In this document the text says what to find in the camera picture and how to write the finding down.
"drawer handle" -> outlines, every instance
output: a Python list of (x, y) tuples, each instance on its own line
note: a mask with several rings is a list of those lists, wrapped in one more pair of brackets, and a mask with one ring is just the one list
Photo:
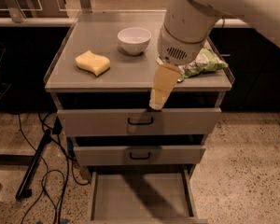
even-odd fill
[(149, 125), (149, 124), (153, 123), (153, 118), (151, 117), (150, 121), (148, 121), (148, 122), (131, 122), (131, 119), (128, 118), (128, 123), (131, 125)]
[(144, 161), (144, 160), (149, 160), (150, 159), (150, 152), (148, 152), (147, 157), (133, 157), (133, 154), (130, 153), (130, 159), (134, 161)]

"small bowl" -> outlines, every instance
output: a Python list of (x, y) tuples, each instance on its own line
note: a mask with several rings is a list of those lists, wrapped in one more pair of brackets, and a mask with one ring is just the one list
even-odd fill
[(141, 54), (148, 46), (151, 32), (141, 27), (129, 27), (118, 33), (119, 44), (130, 55)]

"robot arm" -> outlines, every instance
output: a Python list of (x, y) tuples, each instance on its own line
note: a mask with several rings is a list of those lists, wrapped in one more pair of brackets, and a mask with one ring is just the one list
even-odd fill
[[(216, 22), (225, 15), (241, 19), (280, 48), (280, 0), (170, 0), (158, 40), (160, 56), (172, 64), (191, 63)], [(149, 103), (154, 109), (162, 108), (174, 87), (169, 89), (167, 85), (163, 90), (162, 68), (156, 72)], [(174, 72), (166, 77), (175, 84)], [(166, 95), (156, 98), (158, 91)]]

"green bag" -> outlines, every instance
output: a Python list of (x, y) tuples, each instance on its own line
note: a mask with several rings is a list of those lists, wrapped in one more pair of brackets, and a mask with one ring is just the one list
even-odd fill
[(202, 48), (195, 61), (178, 66), (181, 72), (178, 82), (182, 82), (185, 78), (195, 77), (202, 73), (216, 72), (216, 70), (227, 67), (228, 64), (219, 59), (212, 50)]

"black cable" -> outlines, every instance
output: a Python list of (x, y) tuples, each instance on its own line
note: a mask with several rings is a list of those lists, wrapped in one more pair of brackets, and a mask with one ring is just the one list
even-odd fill
[(41, 124), (42, 124), (42, 129), (43, 129), (43, 132), (45, 131), (45, 126), (48, 128), (48, 129), (51, 129), (51, 130), (53, 130), (53, 128), (52, 127), (50, 127), (50, 126), (48, 126), (48, 124), (46, 124), (46, 122), (45, 122), (45, 120), (51, 115), (51, 114), (53, 114), (53, 112), (49, 112), (43, 119), (41, 118), (41, 115), (40, 115), (40, 112), (38, 112), (38, 118), (39, 118), (39, 120), (40, 120), (40, 122), (41, 122)]
[[(19, 120), (19, 126), (20, 126), (20, 132), (22, 134), (22, 136), (24, 137), (24, 139), (26, 140), (26, 142), (28, 143), (28, 145), (34, 150), (36, 151), (36, 149), (33, 147), (33, 145), (30, 143), (30, 141), (28, 140), (28, 138), (26, 137), (22, 127), (21, 127), (21, 117), (20, 114), (18, 114), (18, 120)], [(42, 161), (45, 163), (46, 165), (46, 173), (49, 171), (49, 166), (47, 164), (47, 162), (43, 159), (42, 156), (40, 156), (40, 158), (42, 159)], [(28, 208), (28, 210), (24, 213), (24, 216), (21, 219), (21, 224), (23, 223), (23, 221), (25, 220), (26, 216), (28, 215), (28, 213), (31, 211), (31, 209), (37, 204), (37, 202), (39, 201), (39, 199), (41, 198), (43, 194), (43, 190), (40, 192), (39, 196), (36, 198), (36, 200), (32, 203), (32, 205)]]
[(80, 186), (86, 186), (86, 185), (89, 185), (89, 184), (90, 184), (90, 182), (80, 183), (80, 182), (78, 182), (78, 181), (76, 180), (75, 174), (74, 174), (74, 164), (73, 164), (73, 162), (72, 162), (72, 176), (73, 176), (75, 182), (76, 182), (77, 184), (79, 184)]
[(58, 209), (58, 205), (60, 205), (60, 203), (62, 202), (62, 195), (59, 197), (57, 203), (54, 203), (54, 201), (52, 200), (52, 198), (49, 196), (49, 193), (47, 192), (46, 190), (46, 179), (48, 177), (48, 175), (52, 172), (58, 172), (59, 174), (62, 175), (63, 177), (63, 186), (65, 185), (65, 180), (64, 180), (64, 174), (63, 172), (61, 172), (60, 170), (58, 169), (54, 169), (54, 170), (50, 170), (49, 172), (47, 172), (44, 176), (43, 176), (43, 179), (41, 181), (41, 187), (42, 187), (42, 190), (45, 192), (45, 194), (47, 195), (47, 197), (49, 198), (49, 201), (52, 203), (53, 207), (54, 207), (54, 220), (53, 220), (53, 223), (56, 223), (56, 219), (57, 217), (59, 216), (59, 210)]
[(61, 199), (60, 199), (60, 204), (59, 204), (59, 210), (58, 210), (58, 223), (61, 223), (61, 215), (62, 215), (62, 210), (63, 210), (63, 198), (64, 198), (64, 194), (67, 188), (67, 183), (68, 183), (68, 176), (69, 176), (69, 161), (67, 156), (65, 156), (66, 159), (66, 178), (65, 178), (65, 182), (63, 184), (63, 191), (62, 191), (62, 195), (61, 195)]

